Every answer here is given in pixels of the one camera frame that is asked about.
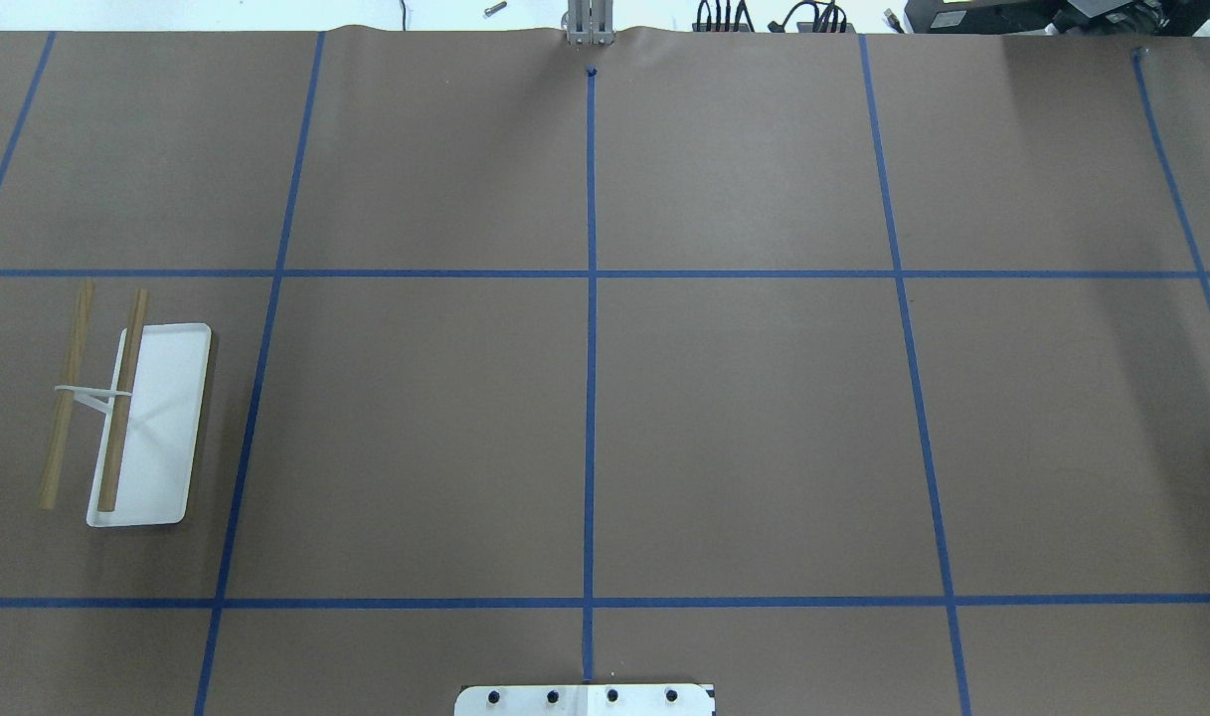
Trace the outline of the white towel rack with wooden bars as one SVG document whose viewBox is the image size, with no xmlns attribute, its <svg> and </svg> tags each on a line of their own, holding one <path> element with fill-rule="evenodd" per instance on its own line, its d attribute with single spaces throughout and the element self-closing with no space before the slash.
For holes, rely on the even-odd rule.
<svg viewBox="0 0 1210 716">
<path fill-rule="evenodd" d="M 94 296 L 94 281 L 77 285 L 60 383 L 54 386 L 38 507 L 54 509 L 74 408 L 86 405 L 100 412 L 86 525 L 179 524 L 188 513 L 214 333 L 203 322 L 150 325 L 149 293 L 142 288 L 119 334 L 110 386 L 77 386 Z"/>
</svg>

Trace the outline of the black electronics box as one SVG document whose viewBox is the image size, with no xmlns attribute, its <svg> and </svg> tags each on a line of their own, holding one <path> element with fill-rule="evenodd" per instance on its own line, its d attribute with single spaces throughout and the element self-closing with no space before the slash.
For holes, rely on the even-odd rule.
<svg viewBox="0 0 1210 716">
<path fill-rule="evenodd" d="M 917 35 L 1146 35 L 1191 37 L 1210 1 L 906 1 Z"/>
</svg>

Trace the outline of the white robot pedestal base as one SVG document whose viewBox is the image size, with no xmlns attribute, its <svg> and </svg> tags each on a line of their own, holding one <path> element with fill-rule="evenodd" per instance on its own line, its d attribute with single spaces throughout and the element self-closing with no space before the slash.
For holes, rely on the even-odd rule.
<svg viewBox="0 0 1210 716">
<path fill-rule="evenodd" d="M 715 715 L 711 685 L 474 685 L 454 715 Z"/>
</svg>

